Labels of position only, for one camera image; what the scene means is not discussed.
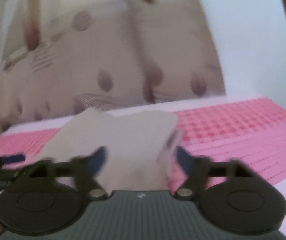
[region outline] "black circular disc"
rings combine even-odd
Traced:
[[[0,195],[0,222],[9,231],[21,235],[45,235],[74,222],[83,208],[84,198],[63,184],[44,191],[5,190]]]
[[[252,178],[210,187],[200,195],[199,208],[214,225],[241,235],[277,230],[286,215],[285,198],[271,185]]]

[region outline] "silver screw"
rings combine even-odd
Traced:
[[[177,193],[181,197],[190,197],[193,195],[193,191],[191,191],[189,188],[180,188]]]
[[[90,191],[90,196],[94,197],[94,198],[99,198],[99,197],[103,197],[106,194],[106,192],[102,189],[92,189]]]

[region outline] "ribbed surface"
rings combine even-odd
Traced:
[[[191,202],[166,191],[115,192],[107,201],[90,204],[72,226],[48,236],[26,237],[5,232],[0,240],[286,240],[279,232],[236,236],[204,220]]]

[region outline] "pink checkered cloth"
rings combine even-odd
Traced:
[[[261,98],[180,111],[182,146],[193,155],[215,161],[237,157],[272,185],[286,178],[286,110]],[[32,163],[59,129],[0,136],[0,155],[24,152]],[[176,162],[169,185],[175,191],[186,179]],[[220,182],[215,179],[211,185]]]

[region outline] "white wall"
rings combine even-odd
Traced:
[[[227,95],[260,94],[286,108],[286,14],[281,0],[201,0]]]

